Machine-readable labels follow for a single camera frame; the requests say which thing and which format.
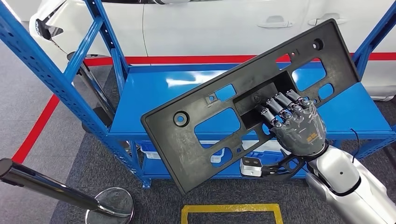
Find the robot finger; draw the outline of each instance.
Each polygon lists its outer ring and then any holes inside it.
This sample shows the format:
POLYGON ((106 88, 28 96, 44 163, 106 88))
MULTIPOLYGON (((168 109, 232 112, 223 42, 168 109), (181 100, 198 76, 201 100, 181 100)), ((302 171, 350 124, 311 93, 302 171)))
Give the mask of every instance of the robot finger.
POLYGON ((283 93, 281 93, 281 92, 275 94, 274 99, 277 102, 279 102, 281 105, 286 107, 290 112, 302 110, 302 107, 300 105, 298 105, 292 101, 293 98, 288 98, 285 95, 283 95, 283 93))
POLYGON ((283 106, 281 106, 276 100, 273 98, 269 98, 266 101, 266 105, 273 111, 275 114, 282 117, 282 119, 287 120, 291 118, 291 113, 286 110, 283 106))
POLYGON ((276 119, 275 115, 269 111, 267 107, 264 107, 263 105, 259 104, 256 106, 256 109, 260 112, 260 114, 264 117, 264 119, 272 126, 274 127, 281 127, 282 123, 276 119))
POLYGON ((293 102, 297 103, 298 105, 302 106, 303 108, 308 108, 309 105, 312 103, 311 101, 302 98, 298 95, 294 90, 288 90, 286 92, 286 96, 291 99, 293 102))

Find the red stripe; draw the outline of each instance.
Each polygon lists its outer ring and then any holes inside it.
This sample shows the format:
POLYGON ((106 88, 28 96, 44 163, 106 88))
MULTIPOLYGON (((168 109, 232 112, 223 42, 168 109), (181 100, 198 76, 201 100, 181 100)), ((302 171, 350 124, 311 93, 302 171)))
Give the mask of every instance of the red stripe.
MULTIPOLYGON (((128 56, 129 64, 206 64, 206 63, 243 63, 255 55, 219 55, 219 56, 128 56)), ((368 58, 370 61, 394 61, 396 52, 375 52, 368 58)), ((86 58, 88 66, 112 65, 111 57, 86 58)), ((282 56, 277 62, 289 62, 287 56, 282 56)))
POLYGON ((23 141, 21 147, 19 147, 18 151, 16 151, 15 155, 12 157, 13 161, 18 163, 23 163, 26 156, 33 147, 34 143, 36 142, 38 136, 40 135, 41 131, 47 124, 47 121, 50 119, 58 103, 59 103, 58 97, 52 95, 51 99, 49 99, 44 110, 41 112, 32 130, 30 130, 28 136, 23 141))
MULTIPOLYGON (((125 57, 127 63, 130 64, 204 64, 204 63, 243 63, 255 55, 232 55, 232 56, 129 56, 125 57)), ((368 58, 372 61, 394 61, 396 60, 396 52, 382 52, 382 53, 371 53, 368 58)), ((88 66, 99 66, 99 65, 112 65, 113 60, 111 57, 102 58, 87 58, 84 60, 88 66)), ((276 60, 277 62, 288 62, 288 56, 282 56, 276 60)), ((52 95, 48 101, 41 115, 37 119, 32 130, 22 143, 21 147, 13 156, 13 161, 22 163, 34 143, 36 142, 41 131, 44 129, 51 114, 59 103, 59 99, 52 95)))

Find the blue shelf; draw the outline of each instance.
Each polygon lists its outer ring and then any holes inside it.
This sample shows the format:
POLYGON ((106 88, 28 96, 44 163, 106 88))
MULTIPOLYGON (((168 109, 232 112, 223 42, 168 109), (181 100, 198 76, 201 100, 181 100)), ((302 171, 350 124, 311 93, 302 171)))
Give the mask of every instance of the blue shelf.
MULTIPOLYGON (((265 156, 261 158, 263 164, 271 164, 283 158, 282 153, 264 152, 264 154, 265 156)), ((245 178, 240 175, 239 165, 239 161, 233 163, 212 177, 212 179, 245 178)), ((146 156, 144 156, 143 173, 145 177, 150 179, 170 179, 170 175, 162 160, 148 159, 146 156)), ((305 171, 301 169, 293 178, 305 178, 305 171)))
MULTIPOLYGON (((140 123, 142 114, 234 66, 236 64, 131 67, 108 135, 125 140, 149 140, 140 123)), ((309 63, 300 69, 296 74, 297 84, 306 85, 307 80, 315 78, 322 71, 320 66, 320 63, 309 63)), ((318 111, 327 125, 328 139, 355 139, 351 127, 361 139, 385 139, 395 135, 361 83, 345 90, 318 111)), ((221 117, 197 133, 198 138, 219 140, 219 136, 228 136, 235 130, 228 120, 229 117, 221 117)), ((254 137, 248 135, 245 140, 254 137)))

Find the humanoid robot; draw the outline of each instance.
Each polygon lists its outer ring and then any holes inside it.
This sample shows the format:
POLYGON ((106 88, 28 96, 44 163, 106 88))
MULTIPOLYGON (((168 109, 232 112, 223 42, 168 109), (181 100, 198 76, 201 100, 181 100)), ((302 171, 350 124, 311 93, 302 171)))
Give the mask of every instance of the humanoid robot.
POLYGON ((311 101, 289 90, 277 93, 256 109, 287 151, 283 151, 282 161, 269 166, 257 158, 243 157, 242 175, 283 179, 307 164, 308 185, 346 223, 396 223, 396 205, 385 186, 354 156, 328 144, 325 124, 311 101), (287 165, 290 161, 297 166, 287 165))

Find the blue metal shelf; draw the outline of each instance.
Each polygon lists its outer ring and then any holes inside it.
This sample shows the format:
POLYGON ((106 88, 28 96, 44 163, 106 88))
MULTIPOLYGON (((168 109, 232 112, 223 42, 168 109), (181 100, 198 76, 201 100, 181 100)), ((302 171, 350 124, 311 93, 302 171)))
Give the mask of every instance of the blue metal shelf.
MULTIPOLYGON (((282 154, 277 152, 264 152, 265 157, 261 158, 263 164, 271 164, 282 159, 282 154)), ((235 162, 216 174, 213 179, 233 179, 246 178, 240 175, 240 162, 235 162)), ((163 164, 162 160, 148 159, 146 156, 143 161, 143 172, 146 177, 151 179, 170 179, 170 175, 163 164)), ((305 178, 305 171, 301 169, 293 178, 305 178)))
MULTIPOLYGON (((120 140, 149 140, 140 123, 140 116, 166 101, 190 90, 235 66, 235 64, 128 66, 100 0, 85 0, 93 23, 62 73, 38 46, 25 28, 0 2, 0 39, 34 72, 34 74, 95 134, 102 143, 139 178, 143 187, 150 187, 151 179, 169 178, 161 160, 145 158, 142 167, 136 150, 128 155, 120 140), (87 102, 71 85, 93 39, 100 33, 113 58, 117 86, 121 95, 112 127, 107 128, 87 102)), ((396 23, 396 2, 354 54, 355 65, 362 75, 369 53, 396 23)), ((319 63, 309 63, 297 73, 297 82, 307 85, 320 74, 319 63)), ((327 125, 329 139, 354 139, 354 128, 361 139, 368 139, 357 158, 363 158, 396 140, 396 127, 390 127, 360 83, 339 94, 319 108, 327 125)), ((202 140, 219 140, 231 132, 227 117, 204 127, 198 133, 202 140)), ((246 140, 254 140, 247 135, 246 140)), ((281 153, 266 152, 263 163, 281 159, 281 153)), ((304 176, 300 171, 296 178, 304 176)), ((214 178, 241 178, 239 163, 226 168, 214 178)))
MULTIPOLYGON (((316 68, 318 64, 320 63, 312 63, 310 68, 301 69, 295 76, 297 84, 315 78, 317 74, 315 70, 320 70, 316 68)), ((117 139, 122 136, 125 140, 147 140, 140 122, 142 114, 234 66, 236 65, 167 66, 166 72, 155 71, 154 66, 137 68, 139 72, 131 68, 109 136, 117 139)), ((395 135, 361 83, 355 84, 322 105, 318 111, 326 123, 327 137, 332 140, 355 139, 351 127, 362 139, 384 139, 395 135), (365 113, 361 113, 359 108, 364 109, 365 113)), ((200 130, 197 133, 198 138, 220 140, 232 134, 235 128, 230 124, 230 120, 231 117, 220 117, 216 122, 200 130)))

